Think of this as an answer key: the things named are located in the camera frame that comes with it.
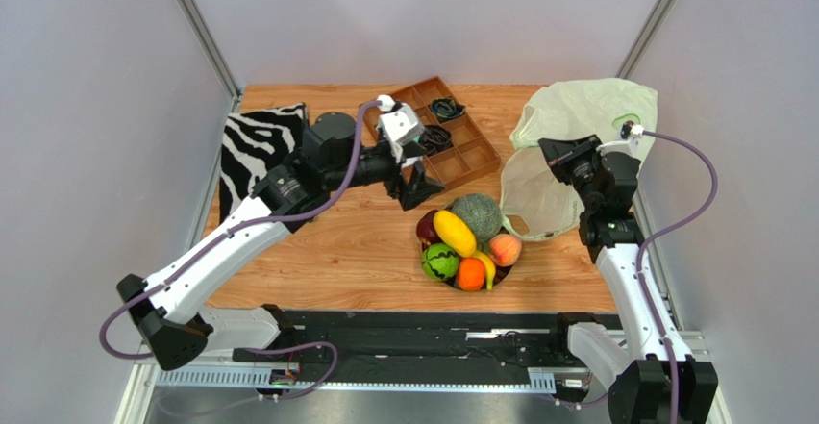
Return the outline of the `pale green plastic bag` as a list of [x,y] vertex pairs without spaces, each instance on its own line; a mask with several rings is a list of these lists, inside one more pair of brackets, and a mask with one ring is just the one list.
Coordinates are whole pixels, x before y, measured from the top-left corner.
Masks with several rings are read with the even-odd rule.
[[624,135],[628,123],[657,127],[657,90],[620,78],[538,90],[509,137],[513,153],[501,174],[504,228],[524,241],[545,241],[578,226],[587,205],[603,203],[592,185],[603,151],[645,161],[652,148]]

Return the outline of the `yellow mango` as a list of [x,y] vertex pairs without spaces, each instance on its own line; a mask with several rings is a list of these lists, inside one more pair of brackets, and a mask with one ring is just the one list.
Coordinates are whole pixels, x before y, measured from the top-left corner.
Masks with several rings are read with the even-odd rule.
[[433,224],[440,239],[458,255],[469,258],[477,250],[476,236],[466,223],[452,212],[436,212]]

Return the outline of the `orange fruit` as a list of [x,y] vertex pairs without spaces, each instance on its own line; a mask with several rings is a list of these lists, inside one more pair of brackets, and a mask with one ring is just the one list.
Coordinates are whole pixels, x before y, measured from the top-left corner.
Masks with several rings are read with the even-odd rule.
[[456,285],[464,291],[479,291],[486,282],[484,263],[477,258],[465,258],[459,263]]

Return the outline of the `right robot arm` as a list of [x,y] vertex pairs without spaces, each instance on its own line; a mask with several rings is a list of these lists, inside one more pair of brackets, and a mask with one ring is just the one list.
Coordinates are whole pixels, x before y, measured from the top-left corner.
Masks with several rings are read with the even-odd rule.
[[603,275],[623,327],[619,342],[588,318],[565,329],[566,348],[606,389],[613,423],[705,423],[719,380],[700,362],[665,308],[647,256],[652,242],[633,215],[640,136],[542,138],[555,178],[582,200],[579,235]]

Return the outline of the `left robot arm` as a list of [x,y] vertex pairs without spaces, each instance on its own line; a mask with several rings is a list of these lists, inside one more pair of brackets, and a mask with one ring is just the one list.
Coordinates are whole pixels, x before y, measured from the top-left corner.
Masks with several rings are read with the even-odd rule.
[[272,311],[205,314],[207,300],[246,263],[326,211],[349,187],[382,183],[411,210],[442,192],[420,161],[424,132],[410,108],[383,112],[377,142],[360,143],[363,119],[329,112],[304,128],[302,142],[264,174],[216,230],[166,268],[116,286],[149,349],[147,358],[171,371],[209,350],[261,349],[284,327]]

